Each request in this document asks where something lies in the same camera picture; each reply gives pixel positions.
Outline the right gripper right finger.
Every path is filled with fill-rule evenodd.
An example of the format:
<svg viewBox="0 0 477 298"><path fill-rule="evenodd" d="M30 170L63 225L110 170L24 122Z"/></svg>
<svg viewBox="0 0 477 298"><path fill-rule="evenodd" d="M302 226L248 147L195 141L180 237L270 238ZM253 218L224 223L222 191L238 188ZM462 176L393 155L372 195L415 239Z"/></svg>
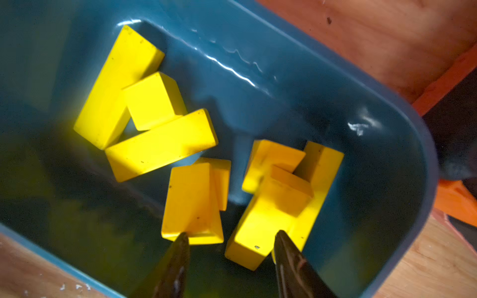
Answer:
<svg viewBox="0 0 477 298"><path fill-rule="evenodd" d="M275 236L273 255L279 297L334 298L336 296L284 230L280 230Z"/></svg>

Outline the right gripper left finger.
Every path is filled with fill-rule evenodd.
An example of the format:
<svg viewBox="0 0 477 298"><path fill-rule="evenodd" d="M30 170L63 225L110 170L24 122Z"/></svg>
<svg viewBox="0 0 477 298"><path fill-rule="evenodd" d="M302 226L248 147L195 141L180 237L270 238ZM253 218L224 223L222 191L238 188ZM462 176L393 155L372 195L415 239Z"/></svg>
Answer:
<svg viewBox="0 0 477 298"><path fill-rule="evenodd" d="M182 232L129 298L182 298L189 267L190 243Z"/></svg>

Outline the small yellow cube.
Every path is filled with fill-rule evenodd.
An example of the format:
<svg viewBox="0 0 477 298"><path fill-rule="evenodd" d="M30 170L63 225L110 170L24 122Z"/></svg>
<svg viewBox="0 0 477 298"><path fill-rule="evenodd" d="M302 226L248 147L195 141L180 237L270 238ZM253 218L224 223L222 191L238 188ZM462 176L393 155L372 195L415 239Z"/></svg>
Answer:
<svg viewBox="0 0 477 298"><path fill-rule="evenodd" d="M174 241L183 232L188 236L190 245L224 242L210 163L171 170L161 235Z"/></svg>
<svg viewBox="0 0 477 298"><path fill-rule="evenodd" d="M188 113L177 82L162 72L155 72L122 92L138 131L153 129Z"/></svg>

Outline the yellow arch block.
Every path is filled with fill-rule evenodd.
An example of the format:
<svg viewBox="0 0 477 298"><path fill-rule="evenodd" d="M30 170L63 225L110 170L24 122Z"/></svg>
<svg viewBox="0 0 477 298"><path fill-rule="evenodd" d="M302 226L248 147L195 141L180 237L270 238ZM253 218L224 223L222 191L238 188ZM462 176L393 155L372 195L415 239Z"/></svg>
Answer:
<svg viewBox="0 0 477 298"><path fill-rule="evenodd" d="M227 242L225 257L255 271L272 253L276 234L290 230L313 196L309 182L272 166Z"/></svg>

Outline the yellow long block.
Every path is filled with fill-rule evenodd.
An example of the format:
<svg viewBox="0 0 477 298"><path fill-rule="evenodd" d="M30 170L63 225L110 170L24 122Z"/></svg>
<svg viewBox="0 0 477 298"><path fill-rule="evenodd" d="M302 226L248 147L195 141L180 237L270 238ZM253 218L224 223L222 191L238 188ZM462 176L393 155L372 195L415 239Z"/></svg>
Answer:
<svg viewBox="0 0 477 298"><path fill-rule="evenodd" d="M165 54L124 26L74 124L74 131L96 148L114 145L130 121L122 90L156 72Z"/></svg>
<svg viewBox="0 0 477 298"><path fill-rule="evenodd" d="M219 143L207 109L200 109L105 150L118 183L170 165Z"/></svg>
<svg viewBox="0 0 477 298"><path fill-rule="evenodd" d="M306 245L344 159L342 152L312 141L307 142L304 152L306 156L294 174L311 184L314 197L287 231L299 251L303 251Z"/></svg>
<svg viewBox="0 0 477 298"><path fill-rule="evenodd" d="M253 194L272 166L293 173L306 153L270 140L255 140L245 171L242 190Z"/></svg>

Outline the teal plastic bin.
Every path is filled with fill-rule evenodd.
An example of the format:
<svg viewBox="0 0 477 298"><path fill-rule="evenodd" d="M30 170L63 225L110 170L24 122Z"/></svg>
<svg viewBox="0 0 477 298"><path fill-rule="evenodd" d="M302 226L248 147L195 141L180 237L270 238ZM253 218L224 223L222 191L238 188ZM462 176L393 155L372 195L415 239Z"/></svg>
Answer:
<svg viewBox="0 0 477 298"><path fill-rule="evenodd" d="M161 71L205 108L232 161L228 237L256 139L344 154L304 256L342 298L375 294L418 236L437 154L397 94L254 1L2 1L1 232L73 275L81 292L136 290L170 246L171 167L118 183L73 125L123 26L165 53Z"/></svg>

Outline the black plastic tool case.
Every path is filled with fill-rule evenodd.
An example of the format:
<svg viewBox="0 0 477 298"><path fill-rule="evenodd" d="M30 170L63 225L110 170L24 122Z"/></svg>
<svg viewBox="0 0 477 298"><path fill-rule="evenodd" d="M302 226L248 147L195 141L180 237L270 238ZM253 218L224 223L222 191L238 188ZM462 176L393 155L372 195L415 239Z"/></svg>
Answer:
<svg viewBox="0 0 477 298"><path fill-rule="evenodd" d="M438 155L432 215L477 252L477 48L460 55L413 103Z"/></svg>

